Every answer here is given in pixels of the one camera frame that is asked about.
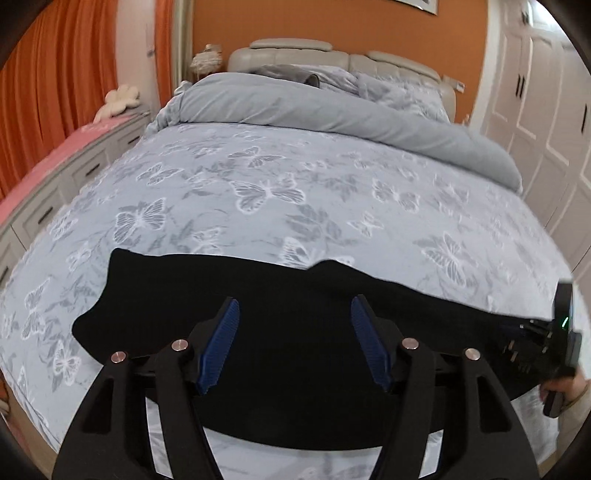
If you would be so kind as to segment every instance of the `cabinet handle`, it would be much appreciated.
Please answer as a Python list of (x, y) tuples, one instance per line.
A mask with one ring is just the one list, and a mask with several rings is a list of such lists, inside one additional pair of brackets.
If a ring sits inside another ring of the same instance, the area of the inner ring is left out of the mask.
[(583, 115), (583, 126), (581, 127), (581, 133), (585, 133), (585, 125), (587, 124), (587, 114), (589, 113), (589, 105), (585, 105), (585, 113)]
[(47, 211), (43, 215), (41, 215), (41, 218), (39, 218), (39, 220), (37, 221), (37, 225), (41, 225), (43, 223), (43, 220), (45, 220), (51, 212), (53, 212), (53, 207), (49, 207)]
[(97, 163), (94, 167), (92, 167), (89, 171), (87, 171), (84, 176), (87, 177), (88, 175), (91, 175), (92, 172), (94, 172), (97, 168), (100, 167), (100, 163)]
[(519, 92), (519, 98), (523, 98), (523, 87), (525, 86), (525, 75), (521, 79), (521, 91)]
[(0, 285), (2, 284), (2, 282), (4, 281), (6, 276), (8, 275), (9, 270), (10, 269), (8, 267), (4, 267), (4, 271), (2, 272), (2, 275), (0, 275)]

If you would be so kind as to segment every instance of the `orange curtain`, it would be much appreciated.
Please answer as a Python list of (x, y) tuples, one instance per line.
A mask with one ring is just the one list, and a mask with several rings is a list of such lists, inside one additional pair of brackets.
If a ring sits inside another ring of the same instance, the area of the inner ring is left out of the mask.
[(164, 106), (173, 96), (171, 75), (172, 27), (174, 0), (156, 0), (154, 47), (156, 49), (156, 77), (160, 105)]
[(0, 199), (117, 86), (118, 0), (53, 0), (0, 70)]

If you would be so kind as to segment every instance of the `orange wall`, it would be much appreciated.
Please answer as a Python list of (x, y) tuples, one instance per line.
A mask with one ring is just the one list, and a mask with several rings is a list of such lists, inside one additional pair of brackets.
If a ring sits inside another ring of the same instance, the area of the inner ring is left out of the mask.
[(195, 2), (193, 48), (219, 43), (224, 59), (257, 38), (324, 40), (335, 50), (381, 50), (466, 84), (456, 121), (472, 113), (486, 43), (487, 0), (439, 0), (434, 16), (391, 0), (209, 0)]

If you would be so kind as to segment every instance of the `pink cloth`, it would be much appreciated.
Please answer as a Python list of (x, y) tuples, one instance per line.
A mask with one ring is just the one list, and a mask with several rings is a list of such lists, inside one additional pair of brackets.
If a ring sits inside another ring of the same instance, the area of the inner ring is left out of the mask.
[(116, 116), (93, 125), (88, 124), (80, 127), (59, 147), (41, 160), (33, 169), (14, 187), (7, 197), (0, 203), (0, 225), (4, 223), (12, 211), (23, 202), (31, 192), (43, 182), (43, 180), (57, 167), (67, 161), (75, 153), (91, 144), (105, 133), (118, 127), (129, 120), (129, 115)]

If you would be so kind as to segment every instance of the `butterfly patterned bedspread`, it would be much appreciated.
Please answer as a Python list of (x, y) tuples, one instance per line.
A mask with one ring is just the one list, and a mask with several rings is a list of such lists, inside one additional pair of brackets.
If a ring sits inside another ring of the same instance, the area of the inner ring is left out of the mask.
[[(117, 247), (294, 268), (333, 258), (480, 309), (546, 318), (556, 282), (570, 278), (524, 202), (468, 171), (339, 134), (244, 124), (165, 128), (56, 216), (0, 298), (0, 367), (55, 450), (100, 369), (73, 339), (72, 323), (100, 296)], [(589, 367), (589, 320), (578, 291), (574, 323), (585, 332)], [(543, 417), (536, 392), (514, 406), (543, 460), (554, 450), (556, 422)], [(148, 418), (155, 462), (170, 474), (151, 403)], [(296, 452), (207, 435), (226, 479), (368, 478), (379, 453)], [(437, 462), (437, 438), (425, 472)]]

